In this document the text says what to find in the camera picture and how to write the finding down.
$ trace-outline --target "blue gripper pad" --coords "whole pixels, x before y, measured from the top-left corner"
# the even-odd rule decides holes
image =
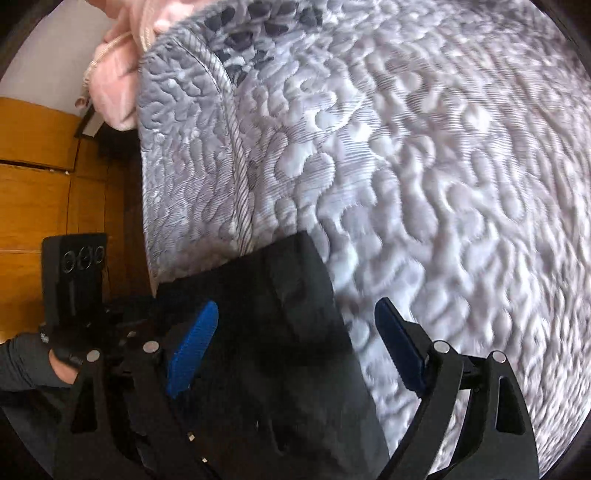
[[[217,329],[217,304],[208,301],[168,362],[166,393],[171,398],[191,386]]]
[[[405,331],[402,324],[404,319],[388,299],[377,302],[374,317],[378,333],[396,365],[404,386],[422,397],[427,389],[423,377],[424,359]]]

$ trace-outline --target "metal rivet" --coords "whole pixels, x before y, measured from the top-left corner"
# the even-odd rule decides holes
[[[500,364],[504,364],[505,361],[507,360],[506,355],[503,352],[500,352],[498,350],[495,350],[494,352],[492,352],[492,358],[495,362],[499,362]]]
[[[100,352],[98,350],[91,350],[86,354],[86,360],[90,363],[96,362],[100,358]]]
[[[143,348],[146,353],[156,353],[160,348],[160,344],[156,340],[150,340],[144,343]]]
[[[433,344],[433,348],[435,349],[436,352],[448,353],[450,346],[449,346],[449,343],[444,342],[443,340],[438,340],[437,342],[435,342]]]

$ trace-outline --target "black sleeve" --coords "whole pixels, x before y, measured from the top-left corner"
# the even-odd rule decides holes
[[[21,333],[0,345],[0,390],[69,387],[49,363],[49,347],[36,333]]]

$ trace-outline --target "gray quilted blanket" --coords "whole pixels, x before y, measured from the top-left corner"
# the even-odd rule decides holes
[[[382,296],[460,352],[507,353],[543,473],[590,409],[590,85],[529,0],[218,3],[141,65],[153,284],[307,230],[389,448],[417,399]]]

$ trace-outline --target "black bracket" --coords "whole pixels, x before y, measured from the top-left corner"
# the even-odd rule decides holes
[[[376,305],[375,322],[404,385],[421,398],[379,480],[539,478],[531,420],[503,352],[487,358],[460,355],[402,319],[386,298]],[[429,475],[459,390],[470,390],[470,399],[456,450],[447,468]]]
[[[155,472],[163,480],[211,478],[168,406],[155,369],[159,354],[129,351],[109,375],[100,350],[84,362],[60,424],[56,480],[151,480]],[[134,393],[136,419],[113,395],[123,390]]]

